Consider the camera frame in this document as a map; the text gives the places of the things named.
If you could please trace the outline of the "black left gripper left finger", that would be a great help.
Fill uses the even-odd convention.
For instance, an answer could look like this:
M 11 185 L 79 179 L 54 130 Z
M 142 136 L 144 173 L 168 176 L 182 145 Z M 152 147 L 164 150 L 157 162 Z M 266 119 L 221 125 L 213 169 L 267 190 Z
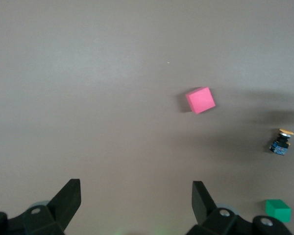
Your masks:
M 63 235 L 80 205 L 80 180 L 70 179 L 47 203 L 10 219 L 0 211 L 0 235 Z

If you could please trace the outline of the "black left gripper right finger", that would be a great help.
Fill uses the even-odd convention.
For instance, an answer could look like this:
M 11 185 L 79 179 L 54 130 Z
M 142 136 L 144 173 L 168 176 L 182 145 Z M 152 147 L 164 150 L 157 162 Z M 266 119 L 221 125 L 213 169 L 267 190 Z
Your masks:
M 197 224 L 188 235 L 292 235 L 279 220 L 259 215 L 248 222 L 223 207 L 217 207 L 202 181 L 192 184 L 192 209 Z

